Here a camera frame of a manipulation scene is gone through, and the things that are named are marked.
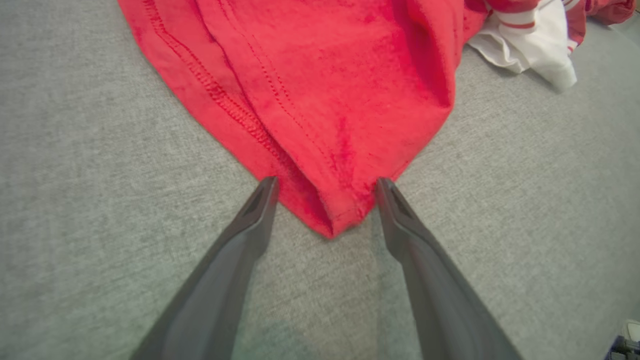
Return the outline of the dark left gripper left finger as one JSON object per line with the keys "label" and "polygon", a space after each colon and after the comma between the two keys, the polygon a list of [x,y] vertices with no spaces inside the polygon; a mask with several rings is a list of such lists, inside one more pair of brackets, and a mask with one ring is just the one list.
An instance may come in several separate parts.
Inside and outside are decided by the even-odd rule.
{"label": "dark left gripper left finger", "polygon": [[131,355],[133,360],[230,360],[256,262],[269,246],[279,196],[265,177],[196,265]]}

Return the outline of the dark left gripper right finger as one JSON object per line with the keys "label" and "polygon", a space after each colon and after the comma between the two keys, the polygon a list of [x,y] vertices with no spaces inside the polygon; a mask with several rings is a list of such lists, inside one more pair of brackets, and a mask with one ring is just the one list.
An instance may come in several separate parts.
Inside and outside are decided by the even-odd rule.
{"label": "dark left gripper right finger", "polygon": [[425,360],[520,360],[498,322],[394,182],[375,183],[386,248],[402,266]]}

